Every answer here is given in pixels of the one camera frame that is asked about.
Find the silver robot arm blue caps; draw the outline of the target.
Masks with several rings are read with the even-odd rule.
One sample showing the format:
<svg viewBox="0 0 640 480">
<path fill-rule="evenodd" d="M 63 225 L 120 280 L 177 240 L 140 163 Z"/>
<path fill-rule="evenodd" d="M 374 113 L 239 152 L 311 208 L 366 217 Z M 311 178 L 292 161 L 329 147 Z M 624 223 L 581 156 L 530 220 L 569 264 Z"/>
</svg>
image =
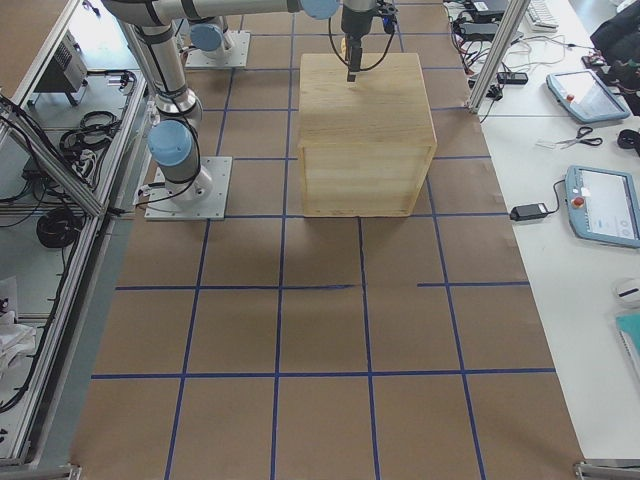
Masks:
<svg viewBox="0 0 640 480">
<path fill-rule="evenodd" d="M 165 215 L 211 203 L 214 180 L 199 148 L 197 134 L 202 105 L 189 88 L 174 38 L 174 21 L 192 24 L 191 40 L 202 51 L 217 51 L 225 41 L 224 17 L 260 13 L 305 12 L 315 20 L 329 21 L 341 15 L 346 53 L 341 62 L 347 79 L 355 81 L 364 71 L 362 39 L 374 19 L 393 35 L 395 7 L 386 1 L 107 1 L 106 9 L 135 34 L 134 58 L 146 66 L 145 78 L 155 90 L 160 121 L 151 128 L 147 145 L 159 166 L 166 194 L 153 201 Z"/>
</svg>

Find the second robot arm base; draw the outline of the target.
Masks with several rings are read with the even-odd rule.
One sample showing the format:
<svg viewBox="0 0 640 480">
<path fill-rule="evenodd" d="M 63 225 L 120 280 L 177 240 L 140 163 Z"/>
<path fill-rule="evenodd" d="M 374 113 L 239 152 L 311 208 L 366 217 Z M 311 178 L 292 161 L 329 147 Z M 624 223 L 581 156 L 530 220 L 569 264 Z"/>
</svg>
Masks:
<svg viewBox="0 0 640 480">
<path fill-rule="evenodd" d="M 233 41 L 225 16 L 190 20 L 190 39 L 193 46 L 213 59 L 223 59 L 230 54 Z"/>
</svg>

